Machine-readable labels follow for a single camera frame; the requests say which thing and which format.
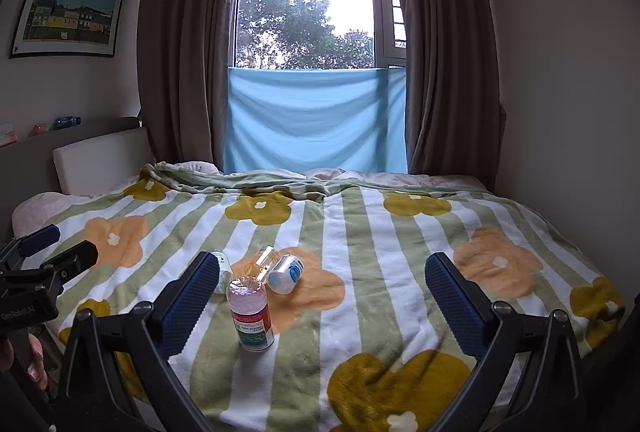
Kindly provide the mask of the clear cup red green label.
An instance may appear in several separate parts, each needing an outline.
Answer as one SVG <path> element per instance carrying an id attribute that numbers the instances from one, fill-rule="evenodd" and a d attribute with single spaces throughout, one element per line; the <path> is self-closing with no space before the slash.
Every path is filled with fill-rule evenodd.
<path id="1" fill-rule="evenodd" d="M 233 278 L 227 301 L 240 345 L 250 352 L 264 352 L 273 344 L 273 326 L 266 288 L 253 277 Z"/>

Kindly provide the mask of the white cup blue label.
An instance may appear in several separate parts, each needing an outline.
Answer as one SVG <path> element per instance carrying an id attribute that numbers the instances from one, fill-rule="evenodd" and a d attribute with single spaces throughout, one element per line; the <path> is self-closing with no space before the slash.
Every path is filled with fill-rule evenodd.
<path id="1" fill-rule="evenodd" d="M 285 254 L 270 270 L 267 285 L 271 291 L 288 296 L 296 288 L 303 276 L 304 262 L 294 254 Z"/>

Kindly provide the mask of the white pillow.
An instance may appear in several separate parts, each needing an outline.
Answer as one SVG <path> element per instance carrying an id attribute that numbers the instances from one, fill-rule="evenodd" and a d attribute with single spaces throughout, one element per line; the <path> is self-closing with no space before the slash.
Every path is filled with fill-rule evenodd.
<path id="1" fill-rule="evenodd" d="M 55 215 L 75 204 L 85 204 L 90 196 L 65 195 L 60 192 L 42 192 L 19 204 L 12 213 L 12 230 L 15 237 L 29 235 Z"/>

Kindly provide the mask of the dark headboard shelf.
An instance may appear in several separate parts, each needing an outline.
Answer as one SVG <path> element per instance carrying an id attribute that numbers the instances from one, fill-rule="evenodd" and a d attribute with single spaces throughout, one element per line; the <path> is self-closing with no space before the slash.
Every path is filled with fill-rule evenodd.
<path id="1" fill-rule="evenodd" d="M 1 148 L 1 242 L 13 237 L 12 213 L 23 201 L 40 192 L 60 192 L 53 151 L 97 136 L 137 129 L 137 118 L 82 122 Z"/>

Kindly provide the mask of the white headboard cushion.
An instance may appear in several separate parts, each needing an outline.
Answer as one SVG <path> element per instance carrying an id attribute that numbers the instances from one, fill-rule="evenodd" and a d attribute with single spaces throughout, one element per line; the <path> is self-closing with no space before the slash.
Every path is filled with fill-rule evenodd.
<path id="1" fill-rule="evenodd" d="M 53 151 L 56 175 L 66 195 L 104 194 L 153 161 L 143 128 L 88 138 Z"/>

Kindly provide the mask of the white card on shelf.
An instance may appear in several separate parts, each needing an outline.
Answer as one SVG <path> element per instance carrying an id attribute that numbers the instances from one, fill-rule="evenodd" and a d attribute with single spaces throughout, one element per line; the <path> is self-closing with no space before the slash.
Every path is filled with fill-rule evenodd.
<path id="1" fill-rule="evenodd" d="M 12 123 L 2 123 L 0 126 L 0 146 L 11 145 L 17 142 L 17 135 Z"/>

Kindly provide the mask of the orange toy on shelf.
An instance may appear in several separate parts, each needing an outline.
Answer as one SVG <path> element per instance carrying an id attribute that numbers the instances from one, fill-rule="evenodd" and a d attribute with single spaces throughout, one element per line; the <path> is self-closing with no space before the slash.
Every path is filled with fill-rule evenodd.
<path id="1" fill-rule="evenodd" d="M 35 137 L 37 135 L 46 134 L 47 132 L 49 132 L 49 126 L 47 124 L 36 124 L 29 131 L 28 136 Z"/>

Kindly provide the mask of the blue toy on shelf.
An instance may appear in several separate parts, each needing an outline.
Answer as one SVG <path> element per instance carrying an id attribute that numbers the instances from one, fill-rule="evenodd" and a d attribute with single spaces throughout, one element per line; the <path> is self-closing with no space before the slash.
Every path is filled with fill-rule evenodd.
<path id="1" fill-rule="evenodd" d="M 74 128 L 81 125 L 81 118 L 79 116 L 66 116 L 55 118 L 51 129 L 58 131 L 62 129 Z"/>

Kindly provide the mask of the framed houses picture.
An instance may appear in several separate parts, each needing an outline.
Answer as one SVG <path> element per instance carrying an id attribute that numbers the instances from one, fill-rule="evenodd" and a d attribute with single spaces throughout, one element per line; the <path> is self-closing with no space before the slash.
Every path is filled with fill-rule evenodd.
<path id="1" fill-rule="evenodd" d="M 24 0 L 9 58 L 116 52 L 122 0 Z"/>

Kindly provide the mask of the right brown curtain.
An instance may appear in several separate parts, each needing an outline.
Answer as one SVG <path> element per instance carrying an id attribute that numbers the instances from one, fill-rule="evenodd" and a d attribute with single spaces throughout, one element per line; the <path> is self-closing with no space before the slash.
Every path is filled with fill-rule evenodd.
<path id="1" fill-rule="evenodd" d="M 400 0 L 405 18 L 406 145 L 412 174 L 495 186 L 503 129 L 489 0 Z"/>

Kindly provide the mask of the brown curtain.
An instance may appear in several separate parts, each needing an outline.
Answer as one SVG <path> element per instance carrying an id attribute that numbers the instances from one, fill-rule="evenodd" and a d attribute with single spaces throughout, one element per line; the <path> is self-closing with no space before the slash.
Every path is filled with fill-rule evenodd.
<path id="1" fill-rule="evenodd" d="M 405 18 L 406 145 L 412 174 L 495 186 L 503 129 L 489 0 L 400 0 Z"/>
<path id="2" fill-rule="evenodd" d="M 224 162 L 233 0 L 140 0 L 141 118 L 157 160 Z"/>

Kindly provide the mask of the light blue hanging cloth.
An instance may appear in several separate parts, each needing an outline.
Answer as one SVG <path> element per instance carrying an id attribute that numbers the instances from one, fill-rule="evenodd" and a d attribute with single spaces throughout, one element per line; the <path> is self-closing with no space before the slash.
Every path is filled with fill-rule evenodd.
<path id="1" fill-rule="evenodd" d="M 231 68 L 224 170 L 406 173 L 406 70 Z"/>

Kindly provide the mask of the left brown curtain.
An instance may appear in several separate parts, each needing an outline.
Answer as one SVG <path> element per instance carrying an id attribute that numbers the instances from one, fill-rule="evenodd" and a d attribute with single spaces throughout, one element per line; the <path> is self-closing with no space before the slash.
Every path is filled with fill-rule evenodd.
<path id="1" fill-rule="evenodd" d="M 141 118 L 157 160 L 224 162 L 233 0 L 140 0 Z"/>

